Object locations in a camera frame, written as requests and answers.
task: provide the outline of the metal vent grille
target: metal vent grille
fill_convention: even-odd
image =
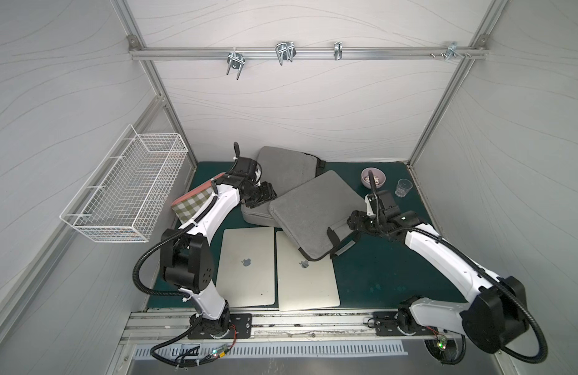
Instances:
[[[222,343],[177,344],[157,350],[166,358],[174,359],[180,353],[200,347],[199,355],[188,358],[203,358]],[[137,345],[135,359],[153,359],[149,350],[152,345]],[[408,355],[401,340],[366,341],[316,341],[316,342],[238,342],[231,352],[231,358],[289,358],[289,357],[373,357],[388,355]]]

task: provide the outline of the dark green table surface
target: dark green table surface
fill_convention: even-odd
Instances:
[[[218,173],[225,172],[231,165],[230,162],[200,162],[191,189]],[[411,180],[405,164],[400,162],[328,162],[326,164],[326,170],[336,171],[362,197],[369,193],[369,190],[360,182],[360,173],[366,167],[378,168],[387,176],[387,182],[381,190],[395,191],[400,178]],[[395,197],[395,201],[402,212],[413,210],[430,222],[415,187],[404,198]],[[257,226],[243,220],[239,206],[228,214],[210,244],[217,267],[225,229],[253,227]],[[395,241],[390,242],[386,239],[362,235],[357,244],[334,259],[333,266],[341,308],[395,308],[401,301],[413,295],[423,295],[441,301],[465,302],[458,289],[435,267],[404,244]],[[275,267],[275,289],[277,289],[276,274]],[[173,290],[174,288],[158,277],[155,289]],[[275,304],[267,307],[278,306],[278,294],[275,292],[275,295]],[[190,304],[182,302],[179,297],[151,296],[147,307],[190,307]]]

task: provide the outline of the black mounting plate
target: black mounting plate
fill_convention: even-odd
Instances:
[[[368,326],[374,328],[377,336],[407,336],[398,329],[398,321],[395,319],[396,314],[397,311],[375,311],[372,313],[372,319],[369,320]],[[425,327],[420,327],[411,336],[426,335],[432,335],[431,331]]]
[[[231,324],[234,324],[237,329],[237,338],[249,338],[251,336],[252,314],[231,314]],[[199,326],[187,338],[204,340],[212,337],[203,331],[203,326]],[[233,329],[229,329],[227,334],[220,338],[232,339]]]

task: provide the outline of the red wire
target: red wire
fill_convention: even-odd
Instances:
[[[233,344],[231,344],[231,347],[228,348],[229,350],[233,349],[233,346],[235,346],[235,343],[237,343],[237,328],[235,327],[234,324],[231,324],[231,327],[233,327],[233,331],[235,332],[233,335]]]
[[[435,334],[435,337],[436,337],[437,335],[440,335],[440,333],[437,332],[437,331],[435,331],[433,328],[431,328],[431,327],[429,327],[429,326],[426,326],[426,327],[427,327],[428,329],[430,329],[431,331],[433,331],[433,333]]]

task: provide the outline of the checkered cloth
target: checkered cloth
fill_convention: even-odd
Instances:
[[[214,178],[218,178],[222,176],[223,173],[215,176]],[[210,180],[204,182],[197,188],[189,191],[184,196],[180,197],[179,199],[175,200],[172,204],[172,208],[174,212],[177,214],[180,222],[185,224],[189,219],[195,215],[197,211],[200,210],[200,207],[210,198],[214,190],[212,189],[212,184]]]
[[[211,187],[207,188],[173,206],[173,210],[179,217],[180,222],[185,224],[189,221],[189,219],[199,211],[200,207],[206,202],[206,200],[208,200],[212,191]]]

